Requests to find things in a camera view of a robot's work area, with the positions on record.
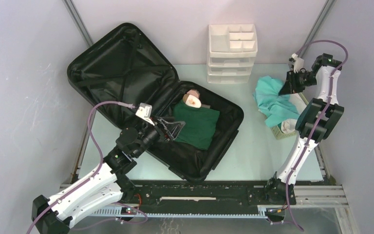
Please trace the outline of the turquoise t-shirt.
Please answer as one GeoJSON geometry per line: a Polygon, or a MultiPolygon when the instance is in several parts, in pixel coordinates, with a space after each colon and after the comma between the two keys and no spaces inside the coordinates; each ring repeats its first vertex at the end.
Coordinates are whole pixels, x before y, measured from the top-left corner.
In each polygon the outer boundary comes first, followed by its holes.
{"type": "Polygon", "coordinates": [[[290,102],[289,95],[279,95],[284,83],[280,79],[264,76],[258,79],[254,100],[260,112],[266,116],[265,124],[272,128],[288,119],[299,118],[296,106],[290,102]]]}

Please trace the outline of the white garment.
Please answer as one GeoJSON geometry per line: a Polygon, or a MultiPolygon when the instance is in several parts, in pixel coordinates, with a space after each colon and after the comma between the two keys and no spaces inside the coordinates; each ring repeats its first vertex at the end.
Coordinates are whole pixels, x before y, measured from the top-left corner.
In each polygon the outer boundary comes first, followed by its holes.
{"type": "MultiPolygon", "coordinates": [[[[295,106],[299,114],[303,112],[303,110],[306,108],[307,103],[308,103],[307,99],[304,97],[302,93],[291,94],[289,97],[289,101],[295,106]]],[[[285,121],[283,121],[280,125],[281,132],[284,134],[293,133],[295,131],[297,119],[298,118],[296,119],[288,118],[285,121]]]]}

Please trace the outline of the black ribbed hard-shell suitcase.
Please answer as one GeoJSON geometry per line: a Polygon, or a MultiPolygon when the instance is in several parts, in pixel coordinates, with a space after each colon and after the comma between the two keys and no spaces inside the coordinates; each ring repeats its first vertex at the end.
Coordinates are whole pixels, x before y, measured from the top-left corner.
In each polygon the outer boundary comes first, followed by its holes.
{"type": "Polygon", "coordinates": [[[244,113],[240,106],[190,81],[176,69],[135,25],[123,23],[110,31],[67,69],[71,86],[90,104],[102,101],[147,103],[160,117],[173,114],[182,92],[196,89],[200,99],[219,111],[215,134],[207,150],[186,143],[156,142],[148,152],[180,178],[203,181],[219,164],[238,133],[244,113]]]}

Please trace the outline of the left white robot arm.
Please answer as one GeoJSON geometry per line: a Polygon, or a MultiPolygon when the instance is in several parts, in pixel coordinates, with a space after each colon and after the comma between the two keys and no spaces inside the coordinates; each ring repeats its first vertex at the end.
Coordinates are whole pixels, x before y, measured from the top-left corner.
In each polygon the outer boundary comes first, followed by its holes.
{"type": "Polygon", "coordinates": [[[41,234],[67,234],[100,208],[131,202],[134,184],[126,173],[136,165],[135,158],[160,140],[175,140],[184,126],[184,121],[158,117],[148,119],[140,130],[122,129],[116,146],[87,175],[49,198],[40,195],[34,199],[33,225],[41,234]]]}

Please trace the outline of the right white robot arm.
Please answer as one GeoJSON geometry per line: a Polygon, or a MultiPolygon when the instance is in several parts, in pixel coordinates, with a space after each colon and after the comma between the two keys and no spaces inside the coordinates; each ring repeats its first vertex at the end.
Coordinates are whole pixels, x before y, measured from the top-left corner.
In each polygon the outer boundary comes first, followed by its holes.
{"type": "Polygon", "coordinates": [[[279,95],[301,93],[308,86],[318,86],[318,96],[310,100],[297,119],[298,137],[284,164],[264,187],[264,199],[274,205],[290,203],[297,175],[309,154],[326,139],[344,113],[337,100],[337,79],[343,63],[330,54],[319,55],[307,71],[294,65],[286,75],[279,95]]]}

